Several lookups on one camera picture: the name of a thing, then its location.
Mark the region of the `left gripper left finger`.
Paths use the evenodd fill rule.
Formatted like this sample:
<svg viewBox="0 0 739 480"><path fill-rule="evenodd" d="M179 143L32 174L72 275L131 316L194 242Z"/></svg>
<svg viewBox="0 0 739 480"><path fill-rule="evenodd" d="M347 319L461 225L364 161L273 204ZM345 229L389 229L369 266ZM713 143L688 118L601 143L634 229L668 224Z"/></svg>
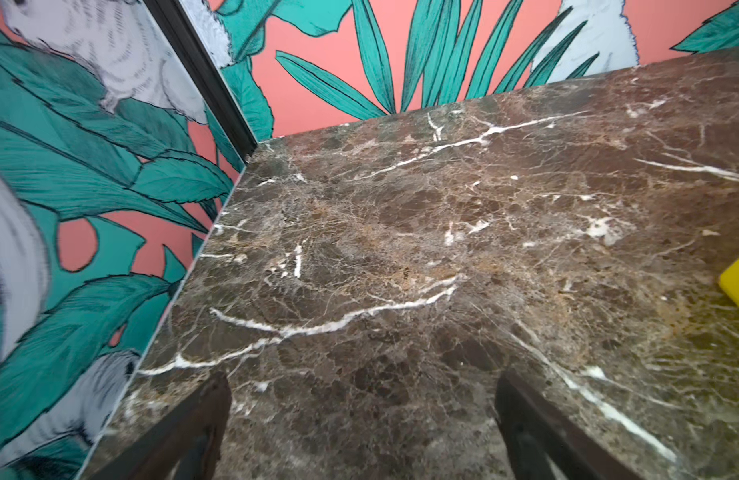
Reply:
<svg viewBox="0 0 739 480"><path fill-rule="evenodd" d="M231 408L227 376L215 372L93 477L112 480L211 479Z"/></svg>

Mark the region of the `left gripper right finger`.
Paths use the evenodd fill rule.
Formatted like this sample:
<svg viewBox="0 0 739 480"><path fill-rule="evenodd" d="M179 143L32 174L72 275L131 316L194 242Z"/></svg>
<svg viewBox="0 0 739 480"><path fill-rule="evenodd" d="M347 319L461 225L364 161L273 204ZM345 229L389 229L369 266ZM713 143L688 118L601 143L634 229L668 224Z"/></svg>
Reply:
<svg viewBox="0 0 739 480"><path fill-rule="evenodd" d="M606 452L519 374L501 373L497 425L517 479L630 479L639 476Z"/></svg>

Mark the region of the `left black corner post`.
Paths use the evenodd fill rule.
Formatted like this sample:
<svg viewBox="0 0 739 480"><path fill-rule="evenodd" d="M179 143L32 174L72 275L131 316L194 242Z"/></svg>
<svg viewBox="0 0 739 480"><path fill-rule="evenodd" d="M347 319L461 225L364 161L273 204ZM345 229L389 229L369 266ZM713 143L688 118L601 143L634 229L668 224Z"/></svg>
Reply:
<svg viewBox="0 0 739 480"><path fill-rule="evenodd" d="M144 4L197 87L230 145L244 165L257 148L234 95L215 66L179 1L145 0Z"/></svg>

